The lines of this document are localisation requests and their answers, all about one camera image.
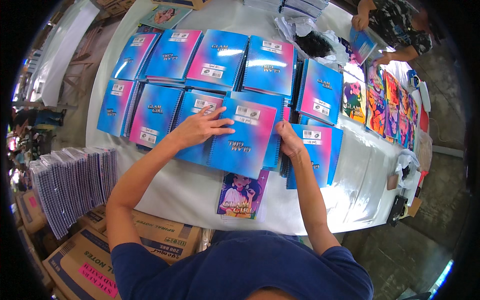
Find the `cardboard box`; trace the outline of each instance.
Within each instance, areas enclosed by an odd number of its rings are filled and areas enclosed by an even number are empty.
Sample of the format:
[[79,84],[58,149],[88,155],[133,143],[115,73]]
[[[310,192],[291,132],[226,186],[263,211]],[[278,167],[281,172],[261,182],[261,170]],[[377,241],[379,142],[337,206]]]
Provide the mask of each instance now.
[[150,0],[155,4],[174,5],[186,8],[192,8],[194,10],[202,9],[211,0]]
[[47,217],[33,191],[18,196],[17,205],[28,233],[35,233],[45,226]]
[[70,300],[120,299],[107,238],[85,227],[43,261],[60,291]]
[[107,229],[107,219],[105,218],[105,205],[99,205],[87,212],[78,219],[81,227],[90,226],[96,231],[102,233]]
[[20,236],[20,241],[25,248],[28,259],[35,269],[35,273],[38,275],[38,278],[42,283],[47,287],[47,289],[52,289],[54,287],[52,278],[48,275],[46,269],[42,265],[42,261],[39,259],[35,249],[33,247],[32,241],[28,237],[28,233],[24,226],[20,226],[18,229],[18,235]]

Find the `notebook cover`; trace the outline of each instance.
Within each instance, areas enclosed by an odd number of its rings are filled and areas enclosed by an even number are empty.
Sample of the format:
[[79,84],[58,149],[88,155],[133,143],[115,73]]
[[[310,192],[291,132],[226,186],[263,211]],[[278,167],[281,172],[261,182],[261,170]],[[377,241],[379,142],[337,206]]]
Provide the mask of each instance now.
[[261,170],[258,179],[225,173],[216,213],[255,220],[265,193],[268,173]]
[[348,72],[343,72],[342,114],[362,124],[367,112],[367,91],[365,83]]
[[128,103],[134,88],[134,81],[116,79],[108,81],[98,116],[97,129],[111,135],[121,136]]
[[187,78],[233,88],[248,39],[246,35],[208,29]]
[[[185,92],[181,105],[178,109],[175,127],[185,121],[187,117],[198,113],[205,105],[210,105],[211,107],[209,110],[207,110],[207,113],[222,107],[223,96],[217,96],[218,97],[212,97],[193,92]],[[206,166],[208,157],[210,155],[212,141],[213,137],[210,137],[201,144],[182,149],[177,153],[177,155],[175,155],[175,157]]]
[[275,123],[276,109],[254,102],[225,97],[220,118],[235,121],[227,127],[235,133],[214,136],[208,165],[220,170],[258,178]]
[[145,75],[185,80],[189,62],[194,55],[201,30],[165,30],[151,54]]
[[291,43],[251,36],[243,78],[245,89],[291,96],[294,47]]
[[130,141],[153,148],[169,132],[182,91],[145,84],[133,118]]
[[297,111],[335,125],[342,97],[342,74],[314,61],[305,60]]
[[158,33],[136,33],[131,36],[113,68],[111,77],[135,80],[158,36]]
[[386,101],[371,88],[367,92],[367,128],[385,137]]

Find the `stack of notebooks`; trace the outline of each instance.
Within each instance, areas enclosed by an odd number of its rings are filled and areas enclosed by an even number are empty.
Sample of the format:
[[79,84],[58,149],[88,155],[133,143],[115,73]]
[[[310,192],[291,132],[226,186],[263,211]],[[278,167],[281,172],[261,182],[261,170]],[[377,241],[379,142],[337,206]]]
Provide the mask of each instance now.
[[201,30],[165,30],[147,59],[141,78],[149,83],[184,87],[202,38]]
[[186,86],[212,91],[233,91],[245,64],[249,37],[208,29],[187,73]]

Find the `notebook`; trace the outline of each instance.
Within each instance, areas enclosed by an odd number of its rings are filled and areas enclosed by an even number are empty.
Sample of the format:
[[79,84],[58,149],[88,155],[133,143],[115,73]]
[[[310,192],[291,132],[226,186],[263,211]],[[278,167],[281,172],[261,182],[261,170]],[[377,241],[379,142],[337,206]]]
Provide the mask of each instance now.
[[251,36],[243,89],[292,96],[297,51],[291,43]]
[[343,72],[342,114],[362,124],[367,113],[365,83],[348,72]]
[[[227,93],[227,96],[237,100],[255,102],[276,108],[274,126],[283,119],[284,99],[282,96],[265,95],[254,92],[230,92]],[[280,139],[280,135],[275,129],[272,129],[270,139],[268,140],[267,151],[265,153],[264,168],[276,168],[280,152]]]
[[[178,108],[174,128],[185,121],[187,117],[198,113],[206,105],[210,106],[209,110],[207,110],[207,113],[210,113],[215,109],[222,107],[222,103],[223,96],[221,95],[214,97],[194,92],[185,92],[183,95],[183,100]],[[201,144],[182,149],[177,153],[177,155],[175,155],[175,157],[206,166],[208,157],[210,155],[212,141],[213,137],[210,137]]]
[[165,30],[150,55],[148,81],[183,84],[202,37],[201,30]]
[[216,213],[255,220],[265,193],[268,173],[261,170],[258,178],[248,178],[225,172]]
[[127,136],[139,84],[135,81],[108,81],[96,128],[115,136]]
[[235,133],[214,136],[208,165],[258,178],[275,123],[276,108],[229,97],[225,97],[223,106],[227,110],[220,119],[234,120],[235,123],[227,127],[235,129]]
[[306,59],[296,111],[335,125],[342,102],[342,84],[342,74],[319,62]]
[[249,37],[208,29],[187,73],[187,86],[232,91]]
[[[292,124],[295,133],[303,140],[312,162],[313,173],[320,188],[331,184],[335,176],[343,131],[328,125],[312,126]],[[287,190],[297,188],[291,162],[287,169]]]
[[373,89],[367,91],[367,129],[385,137],[385,107],[386,101]]
[[131,36],[120,53],[111,77],[127,80],[137,79],[159,36],[158,33],[136,33]]
[[182,90],[145,84],[133,119],[130,141],[153,148],[173,126]]

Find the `barcode label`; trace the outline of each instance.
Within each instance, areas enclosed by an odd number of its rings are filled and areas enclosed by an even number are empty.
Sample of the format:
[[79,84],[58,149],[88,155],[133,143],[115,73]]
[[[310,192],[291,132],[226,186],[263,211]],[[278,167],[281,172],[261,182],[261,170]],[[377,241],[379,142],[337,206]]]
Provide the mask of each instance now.
[[140,139],[144,140],[144,141],[147,141],[149,143],[155,144],[156,135],[149,134],[149,133],[146,133],[146,132],[140,132]]
[[322,133],[320,131],[304,130],[303,131],[303,138],[304,139],[321,140],[322,139]]
[[215,77],[215,78],[222,78],[223,71],[202,68],[202,73],[201,74],[205,75],[205,76]]
[[237,105],[237,110],[235,111],[235,114],[258,120],[258,118],[260,117],[260,110]]

